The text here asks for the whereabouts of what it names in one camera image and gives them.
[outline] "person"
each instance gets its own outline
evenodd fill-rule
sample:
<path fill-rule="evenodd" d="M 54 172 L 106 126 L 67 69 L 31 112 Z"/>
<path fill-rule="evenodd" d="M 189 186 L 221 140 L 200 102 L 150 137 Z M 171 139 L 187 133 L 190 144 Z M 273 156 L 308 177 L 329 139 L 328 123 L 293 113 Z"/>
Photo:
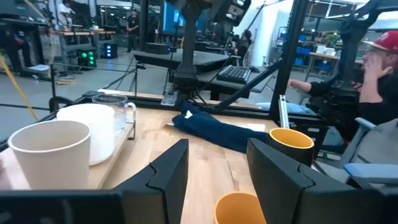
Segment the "person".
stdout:
<path fill-rule="evenodd" d="M 22 50 L 25 67 L 31 67 L 32 61 L 30 59 L 30 45 L 24 37 L 23 32 L 14 30 L 12 35 L 7 30 L 0 31 L 0 48 L 6 50 L 6 53 L 11 61 L 12 69 L 15 72 L 22 71 L 21 61 L 19 60 L 19 50 Z"/>
<path fill-rule="evenodd" d="M 131 15 L 127 18 L 127 34 L 129 35 L 129 45 L 126 53 L 130 53 L 132 49 L 136 49 L 137 36 L 139 34 L 139 18 L 135 9 L 131 11 Z"/>
<path fill-rule="evenodd" d="M 250 45 L 252 44 L 252 40 L 251 40 L 251 32 L 250 30 L 245 30 L 242 33 L 242 39 L 239 43 L 239 45 L 237 45 L 236 41 L 232 41 L 232 48 L 233 50 L 233 55 L 239 56 L 239 64 L 240 66 L 243 66 L 243 59 L 244 56 L 246 55 L 246 53 L 249 50 Z"/>
<path fill-rule="evenodd" d="M 72 25 L 71 15 L 75 12 L 70 8 L 71 0 L 62 0 L 62 3 L 58 5 L 58 24 L 59 25 Z"/>
<path fill-rule="evenodd" d="M 368 51 L 363 56 L 361 74 L 363 81 L 352 81 L 352 85 L 359 92 L 358 111 L 345 119 L 346 123 L 337 127 L 341 137 L 352 140 L 358 124 L 354 120 L 362 117 L 373 124 L 379 125 L 398 118 L 398 31 L 384 33 L 375 42 L 368 44 Z M 301 82 L 289 80 L 292 86 L 311 96 L 322 96 L 327 93 L 334 82 Z"/>

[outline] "keyboard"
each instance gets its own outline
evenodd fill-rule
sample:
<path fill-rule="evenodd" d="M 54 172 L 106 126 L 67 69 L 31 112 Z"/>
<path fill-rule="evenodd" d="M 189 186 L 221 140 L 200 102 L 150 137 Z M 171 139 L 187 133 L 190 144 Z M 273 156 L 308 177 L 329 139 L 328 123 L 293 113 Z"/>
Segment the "keyboard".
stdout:
<path fill-rule="evenodd" d="M 228 65 L 217 75 L 217 80 L 246 84 L 250 73 L 251 71 L 249 68 Z"/>

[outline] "orange cup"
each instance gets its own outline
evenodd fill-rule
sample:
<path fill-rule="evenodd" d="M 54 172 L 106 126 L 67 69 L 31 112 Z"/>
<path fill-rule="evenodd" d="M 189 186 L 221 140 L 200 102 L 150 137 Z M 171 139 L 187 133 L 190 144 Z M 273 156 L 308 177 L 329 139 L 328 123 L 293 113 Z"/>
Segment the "orange cup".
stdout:
<path fill-rule="evenodd" d="M 232 192 L 217 201 L 214 224 L 266 224 L 266 219 L 257 196 Z"/>

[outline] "black stand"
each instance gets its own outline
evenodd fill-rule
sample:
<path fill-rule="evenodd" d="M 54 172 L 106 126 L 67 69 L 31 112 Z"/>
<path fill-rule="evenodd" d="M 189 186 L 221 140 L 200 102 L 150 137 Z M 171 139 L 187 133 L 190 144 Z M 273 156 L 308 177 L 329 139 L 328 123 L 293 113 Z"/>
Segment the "black stand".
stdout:
<path fill-rule="evenodd" d="M 182 61 L 177 68 L 175 76 L 178 105 L 192 96 L 192 91 L 195 90 L 198 83 L 197 70 L 193 65 L 193 52 L 195 50 L 195 37 L 197 33 L 196 22 L 201 14 L 201 8 L 197 4 L 191 4 L 182 7 L 181 13 L 184 16 L 186 24 Z"/>

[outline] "glass cup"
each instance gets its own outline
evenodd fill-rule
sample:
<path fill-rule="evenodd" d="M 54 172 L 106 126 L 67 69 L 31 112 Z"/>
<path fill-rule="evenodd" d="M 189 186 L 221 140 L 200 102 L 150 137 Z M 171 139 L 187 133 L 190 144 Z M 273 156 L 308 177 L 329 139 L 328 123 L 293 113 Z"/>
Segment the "glass cup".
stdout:
<path fill-rule="evenodd" d="M 114 109 L 115 132 L 122 133 L 128 123 L 133 124 L 136 121 L 136 105 L 128 103 L 127 97 L 119 94 L 99 94 L 93 97 L 93 103 L 110 106 Z M 127 109 L 132 108 L 132 115 L 127 113 Z"/>

